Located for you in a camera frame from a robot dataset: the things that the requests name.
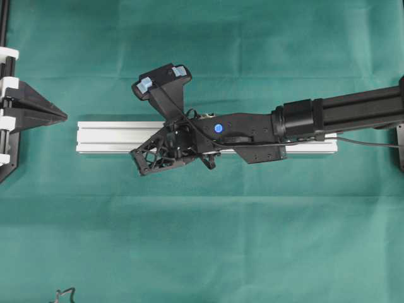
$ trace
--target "wire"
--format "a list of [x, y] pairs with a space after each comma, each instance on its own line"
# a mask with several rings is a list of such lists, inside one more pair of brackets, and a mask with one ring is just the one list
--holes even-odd
[[240, 148], [240, 147], [264, 147], [264, 146], [292, 146], [292, 145], [298, 145], [302, 143], [308, 143], [308, 142], [313, 142], [315, 139], [312, 140], [304, 140], [304, 141], [299, 141], [299, 142], [284, 142], [284, 143], [267, 143], [267, 142], [259, 142], [259, 143], [254, 143], [254, 144], [248, 144], [248, 145], [226, 145], [226, 144], [220, 144], [217, 143], [214, 139], [210, 138], [207, 134], [205, 134], [203, 131], [201, 131], [189, 118], [188, 116], [182, 111], [182, 109], [179, 108], [179, 106], [171, 99], [169, 94], [158, 84], [156, 81], [154, 81], [154, 84], [158, 89], [162, 91], [162, 93], [170, 100], [172, 105], [174, 105], [177, 110], [181, 113], [181, 116], [191, 125], [191, 127], [202, 137], [204, 137], [205, 140], [208, 140], [212, 145], [220, 147], [220, 148]]
[[365, 146], [404, 148], [404, 145], [395, 145], [395, 144], [389, 144], [389, 143], [362, 142], [362, 141], [356, 141], [356, 140], [342, 138], [342, 137], [326, 137], [326, 140], [340, 140], [340, 141], [345, 141], [345, 142], [358, 144], [358, 145], [365, 145]]

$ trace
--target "robotic arm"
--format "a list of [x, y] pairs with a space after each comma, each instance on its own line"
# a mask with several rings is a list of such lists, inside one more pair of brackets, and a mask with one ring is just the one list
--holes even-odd
[[187, 67], [167, 64], [133, 84], [134, 94], [165, 119], [161, 130], [131, 151], [141, 175], [197, 158], [213, 169], [220, 151], [231, 148], [247, 163], [284, 160], [287, 145], [324, 141], [330, 133], [393, 128], [404, 121], [404, 77], [390, 88], [286, 103], [270, 114], [224, 116], [184, 112], [184, 85], [191, 80]]

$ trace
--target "blue led button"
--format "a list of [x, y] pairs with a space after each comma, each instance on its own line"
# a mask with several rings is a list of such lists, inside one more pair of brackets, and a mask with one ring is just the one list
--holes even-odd
[[221, 124], [216, 124], [215, 125], [215, 133], [220, 134], [223, 131], [223, 125]]

